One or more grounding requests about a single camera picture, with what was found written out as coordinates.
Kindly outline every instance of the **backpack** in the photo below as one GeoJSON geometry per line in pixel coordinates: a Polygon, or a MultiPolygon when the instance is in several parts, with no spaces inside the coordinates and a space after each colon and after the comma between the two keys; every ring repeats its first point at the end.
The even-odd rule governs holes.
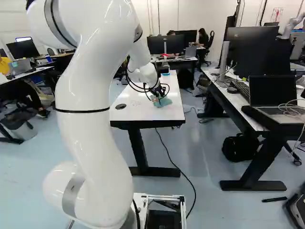
{"type": "Polygon", "coordinates": [[[224,140],[222,151],[229,161],[241,162],[252,160],[259,145],[257,138],[237,134],[236,137],[227,137],[224,140]]]}

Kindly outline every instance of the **cloth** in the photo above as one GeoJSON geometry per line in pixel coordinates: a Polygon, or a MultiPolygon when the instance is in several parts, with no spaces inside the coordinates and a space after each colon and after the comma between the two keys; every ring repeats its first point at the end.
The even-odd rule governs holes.
{"type": "Polygon", "coordinates": [[[0,57],[0,58],[1,58],[0,73],[2,73],[2,74],[10,73],[9,63],[11,62],[11,60],[8,57],[0,57]]]}
{"type": "Polygon", "coordinates": [[[167,98],[167,96],[164,98],[159,96],[159,99],[158,99],[156,96],[151,95],[151,100],[152,100],[153,104],[158,108],[164,107],[164,106],[167,106],[167,105],[173,103],[171,99],[167,98]]]}

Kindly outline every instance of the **gray floor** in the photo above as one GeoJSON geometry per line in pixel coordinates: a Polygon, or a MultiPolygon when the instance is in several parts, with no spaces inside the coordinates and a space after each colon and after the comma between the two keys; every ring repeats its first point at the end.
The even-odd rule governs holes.
{"type": "MultiPolygon", "coordinates": [[[[112,83],[111,99],[124,87],[112,83]]],[[[185,111],[201,109],[201,98],[182,90],[185,111]]],[[[160,128],[173,161],[184,171],[197,190],[197,202],[187,220],[189,229],[288,229],[292,228],[282,210],[282,202],[262,203],[263,198],[290,196],[304,181],[305,165],[295,167],[282,151],[263,175],[266,180],[282,180],[285,193],[223,192],[219,180],[239,179],[248,163],[228,162],[221,152],[222,142],[239,132],[230,119],[198,123],[194,111],[187,113],[180,129],[160,128]]],[[[58,163],[71,160],[60,137],[56,114],[48,120],[34,118],[39,134],[20,146],[0,143],[0,228],[64,229],[68,219],[49,205],[42,195],[45,175],[58,163]]],[[[126,131],[113,129],[113,136],[128,165],[135,166],[126,131]]],[[[142,130],[147,159],[151,166],[172,167],[154,129],[142,130]]],[[[305,161],[301,151],[297,152],[305,161]]],[[[192,205],[193,190],[185,178],[135,177],[136,192],[186,196],[192,205]]],[[[74,229],[84,229],[76,224],[74,229]]]]}

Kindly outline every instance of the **desk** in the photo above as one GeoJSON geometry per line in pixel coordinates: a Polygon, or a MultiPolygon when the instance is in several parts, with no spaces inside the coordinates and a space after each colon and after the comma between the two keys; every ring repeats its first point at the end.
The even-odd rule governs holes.
{"type": "MultiPolygon", "coordinates": [[[[63,57],[63,56],[70,56],[70,55],[74,55],[73,52],[71,53],[63,53],[63,54],[58,54],[58,55],[54,55],[54,56],[50,56],[51,58],[58,58],[58,57],[63,57]]],[[[45,56],[40,56],[40,57],[36,57],[36,60],[42,60],[42,59],[46,59],[45,56]]]]}
{"type": "MultiPolygon", "coordinates": [[[[157,57],[159,55],[152,55],[151,63],[155,63],[160,66],[162,65],[165,60],[158,60],[157,57]]],[[[192,73],[192,82],[194,82],[194,74],[195,74],[195,67],[198,59],[196,57],[190,57],[190,58],[180,58],[176,57],[175,59],[167,60],[171,70],[179,70],[179,69],[191,69],[192,73]]]]}
{"type": "Polygon", "coordinates": [[[11,80],[7,80],[6,82],[0,83],[0,86],[4,85],[6,83],[9,83],[9,82],[15,81],[15,80],[25,79],[25,78],[30,77],[31,75],[34,75],[34,74],[37,74],[37,73],[42,73],[42,72],[44,72],[46,70],[49,70],[51,68],[53,68],[53,67],[39,67],[39,68],[36,68],[36,71],[34,71],[34,72],[31,72],[31,73],[21,73],[19,75],[16,75],[15,78],[13,78],[11,80]]]}
{"type": "MultiPolygon", "coordinates": [[[[273,163],[287,140],[297,140],[300,132],[275,133],[269,131],[241,111],[242,106],[249,105],[249,103],[240,94],[228,93],[227,88],[222,88],[218,82],[215,82],[215,76],[212,76],[209,71],[204,71],[204,73],[212,82],[208,91],[212,93],[214,99],[226,111],[241,132],[253,137],[263,135],[266,138],[263,146],[240,180],[222,180],[220,181],[221,189],[223,191],[286,191],[287,188],[282,181],[260,181],[259,179],[273,163]]],[[[226,75],[236,79],[232,72],[226,75]]],[[[299,101],[299,105],[305,106],[305,101],[299,101]]],[[[205,117],[212,116],[213,114],[205,114],[205,117]]]]}
{"type": "Polygon", "coordinates": [[[181,126],[185,123],[176,71],[171,71],[169,76],[162,76],[160,81],[169,84],[171,89],[167,97],[172,100],[172,104],[157,108],[147,99],[145,93],[139,93],[128,85],[110,107],[110,125],[128,130],[138,165],[130,167],[133,176],[180,177],[180,171],[176,168],[148,166],[140,132],[140,129],[181,126]],[[117,110],[115,107],[119,104],[127,106],[117,110]]]}
{"type": "MultiPolygon", "coordinates": [[[[42,73],[42,72],[47,71],[47,70],[52,69],[52,68],[53,67],[40,67],[40,68],[37,68],[36,71],[34,71],[34,72],[22,73],[22,74],[16,75],[16,77],[14,79],[7,80],[6,82],[0,83],[0,87],[7,84],[7,83],[13,82],[15,80],[23,80],[23,79],[26,79],[26,78],[30,77],[31,75],[34,75],[34,74],[37,74],[37,73],[42,73]]],[[[0,142],[15,143],[15,144],[21,144],[23,142],[23,140],[21,140],[21,139],[13,138],[5,130],[5,128],[2,126],[2,124],[0,124],[0,133],[4,136],[4,137],[0,137],[0,142]]]]}

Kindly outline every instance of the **keyboard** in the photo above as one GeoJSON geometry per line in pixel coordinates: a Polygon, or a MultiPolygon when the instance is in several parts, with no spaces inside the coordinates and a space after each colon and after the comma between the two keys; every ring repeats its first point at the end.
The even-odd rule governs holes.
{"type": "Polygon", "coordinates": [[[246,85],[243,81],[231,81],[231,84],[240,92],[240,94],[250,102],[250,91],[249,86],[246,85]]]}

